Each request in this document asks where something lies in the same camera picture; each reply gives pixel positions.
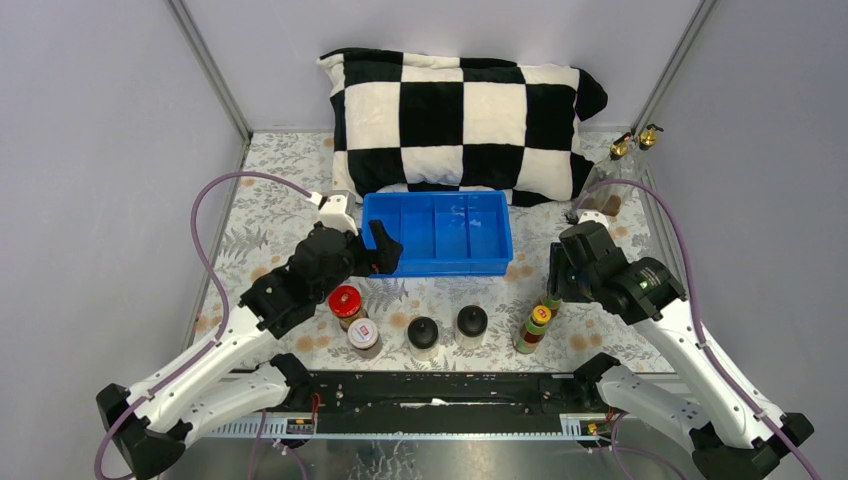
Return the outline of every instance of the red jar lid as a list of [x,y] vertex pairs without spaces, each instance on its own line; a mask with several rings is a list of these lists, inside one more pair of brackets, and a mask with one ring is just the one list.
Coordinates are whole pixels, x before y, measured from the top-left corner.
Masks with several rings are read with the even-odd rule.
[[337,317],[350,317],[362,307],[362,295],[350,285],[343,285],[330,294],[327,299],[330,311]]

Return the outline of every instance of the floral tablecloth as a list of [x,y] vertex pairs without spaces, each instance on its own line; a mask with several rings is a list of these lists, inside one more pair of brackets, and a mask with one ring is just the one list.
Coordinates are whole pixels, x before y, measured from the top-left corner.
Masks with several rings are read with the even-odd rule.
[[[582,133],[586,157],[600,160],[618,136]],[[257,133],[244,170],[280,175],[309,190],[328,191],[332,190],[332,150],[329,133]],[[635,371],[671,372],[650,343],[595,305],[564,305],[534,354],[522,355],[513,349],[513,331],[544,290],[548,248],[568,227],[566,210],[567,204],[562,203],[510,207],[515,258],[503,277],[352,278],[349,283],[362,292],[383,337],[383,349],[375,359],[364,360],[351,349],[325,304],[318,306],[313,319],[242,366],[252,369],[277,353],[294,352],[309,369],[567,372],[596,353],[607,352]],[[361,215],[357,207],[357,222]],[[316,221],[314,205],[285,187],[259,179],[241,180],[215,263],[230,304],[238,302],[253,280],[285,264]],[[610,221],[613,238],[631,260],[653,254],[638,195]],[[483,346],[469,351],[454,342],[453,319],[470,304],[486,310],[489,329]],[[210,284],[195,324],[195,338],[220,323],[221,308],[218,292]],[[406,326],[422,315],[440,326],[440,352],[426,363],[412,359],[405,340]]]

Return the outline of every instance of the blue plastic tray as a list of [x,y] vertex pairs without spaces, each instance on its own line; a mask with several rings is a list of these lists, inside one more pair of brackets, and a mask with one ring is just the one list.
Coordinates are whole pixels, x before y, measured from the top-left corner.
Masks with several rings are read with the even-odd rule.
[[503,192],[366,195],[362,233],[365,246],[374,248],[369,220],[382,220],[403,245],[397,271],[380,277],[503,275],[512,261]]

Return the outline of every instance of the black and white pillow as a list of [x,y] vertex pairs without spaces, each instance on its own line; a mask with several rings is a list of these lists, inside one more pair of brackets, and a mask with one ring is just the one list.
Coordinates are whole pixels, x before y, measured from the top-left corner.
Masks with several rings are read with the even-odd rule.
[[577,196],[592,168],[577,124],[607,103],[585,71],[346,48],[333,82],[335,189],[479,190],[530,206]]

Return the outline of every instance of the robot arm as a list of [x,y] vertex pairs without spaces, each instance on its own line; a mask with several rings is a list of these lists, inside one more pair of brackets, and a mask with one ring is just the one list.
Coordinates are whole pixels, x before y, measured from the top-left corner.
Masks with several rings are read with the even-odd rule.
[[[241,295],[220,336],[210,332],[128,389],[111,384],[100,391],[97,405],[107,430],[130,405],[140,402],[113,437],[137,479],[166,470],[188,445],[228,421],[265,407],[306,401],[309,374],[291,354],[277,355],[239,381],[214,384],[243,359],[311,318],[315,306],[349,277],[395,271],[403,247],[381,222],[372,221],[377,248],[366,249],[349,215],[349,200],[348,193],[313,195],[321,222],[284,266],[258,278]],[[150,393],[172,375],[164,388]]]
[[[566,302],[599,302],[653,344],[689,386],[687,402],[599,354],[575,371],[612,407],[633,413],[692,454],[707,478],[762,479],[788,451],[709,362],[693,331],[685,291],[653,258],[628,262],[607,228],[585,212],[551,245],[548,294]],[[800,445],[812,434],[801,414],[784,413],[760,393],[705,332],[712,352],[765,413]]]

